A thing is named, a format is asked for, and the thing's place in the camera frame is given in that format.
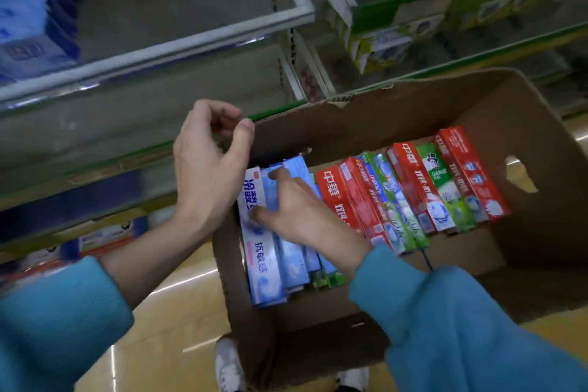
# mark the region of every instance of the red toothpaste box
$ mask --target red toothpaste box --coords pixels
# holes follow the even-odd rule
[[[511,211],[496,185],[486,175],[480,157],[461,126],[441,129],[433,140],[462,191],[463,198],[472,198],[471,195],[463,194],[465,191],[475,194],[479,208],[491,221],[510,215]],[[474,205],[470,201],[468,206],[472,208]]]
[[[415,146],[412,143],[394,143],[387,153],[406,199],[424,232],[455,228],[449,210],[437,192]]]
[[[392,248],[392,242],[386,234],[385,225],[388,224],[384,220],[378,209],[371,201],[371,194],[365,188],[362,174],[357,166],[357,158],[349,157],[341,163],[341,172],[345,178],[345,184],[349,191],[349,198],[357,212],[357,217],[360,223],[364,226],[366,235],[373,245],[386,244]]]
[[[354,231],[365,237],[364,228],[357,219],[339,166],[334,165],[324,171],[315,173],[315,180],[319,187],[320,195],[329,209],[347,225],[351,226]]]

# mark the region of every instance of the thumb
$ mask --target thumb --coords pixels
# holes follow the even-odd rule
[[[251,218],[260,225],[275,230],[279,215],[277,211],[271,211],[263,206],[256,206],[251,210]]]
[[[230,170],[244,172],[249,163],[249,151],[255,138],[254,122],[249,118],[239,121],[233,131],[233,141],[228,152],[224,155],[225,164]]]

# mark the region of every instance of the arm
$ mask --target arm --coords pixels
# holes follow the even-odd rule
[[[131,310],[210,235],[239,195],[251,120],[199,100],[173,146],[173,217],[128,245],[0,297],[0,375],[7,390],[70,390],[133,323]],[[232,136],[223,155],[212,133]]]
[[[388,335],[386,364],[400,390],[584,390],[584,365],[518,327],[465,271],[422,273],[358,237],[288,171],[272,177],[280,209],[254,217],[355,277],[349,299]]]

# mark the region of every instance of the hand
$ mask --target hand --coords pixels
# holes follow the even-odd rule
[[[240,118],[240,109],[231,104],[198,100],[173,143],[178,188],[173,218],[195,239],[220,226],[243,186],[255,128],[253,121]],[[233,137],[225,155],[212,133]]]
[[[326,227],[348,228],[300,178],[292,178],[284,166],[269,173],[277,182],[279,210],[257,206],[252,218],[290,242],[320,247]]]

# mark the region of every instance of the shoe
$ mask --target shoe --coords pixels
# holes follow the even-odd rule
[[[357,389],[360,392],[368,390],[369,368],[349,369],[337,373],[335,376],[337,386],[347,386]]]
[[[220,392],[247,392],[245,374],[234,339],[224,337],[215,347],[215,375]]]

